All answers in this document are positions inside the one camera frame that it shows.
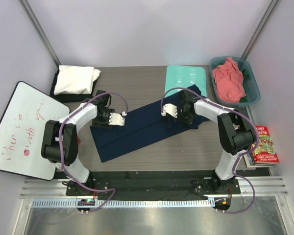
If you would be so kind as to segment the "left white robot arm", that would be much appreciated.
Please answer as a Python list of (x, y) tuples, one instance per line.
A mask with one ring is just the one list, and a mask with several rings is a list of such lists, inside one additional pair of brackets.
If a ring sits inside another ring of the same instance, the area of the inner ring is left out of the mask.
[(79, 159), (78, 132), (90, 121), (109, 126), (115, 114), (110, 109), (111, 94), (98, 91), (94, 97), (83, 100), (67, 116), (48, 120), (45, 124), (41, 156), (77, 185), (83, 195), (90, 195), (95, 188), (93, 176)]

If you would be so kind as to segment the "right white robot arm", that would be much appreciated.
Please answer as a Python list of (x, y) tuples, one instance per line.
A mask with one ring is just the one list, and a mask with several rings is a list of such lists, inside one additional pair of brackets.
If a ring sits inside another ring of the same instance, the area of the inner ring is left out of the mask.
[(215, 169), (212, 189), (223, 193), (235, 177), (240, 158), (259, 142), (259, 134), (253, 122), (239, 111), (212, 102), (195, 92), (179, 91), (182, 106), (176, 111), (176, 119), (191, 122), (195, 116), (203, 116), (218, 125), (219, 140), (223, 148), (220, 162)]

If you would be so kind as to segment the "navy blue t shirt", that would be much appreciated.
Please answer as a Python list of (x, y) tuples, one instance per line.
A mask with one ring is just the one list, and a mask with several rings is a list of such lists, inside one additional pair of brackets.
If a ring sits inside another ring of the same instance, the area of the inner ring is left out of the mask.
[(195, 116), (191, 124), (161, 115), (160, 100), (127, 113), (124, 126), (111, 129), (91, 126), (101, 162), (107, 162), (171, 136), (198, 129), (208, 119)]

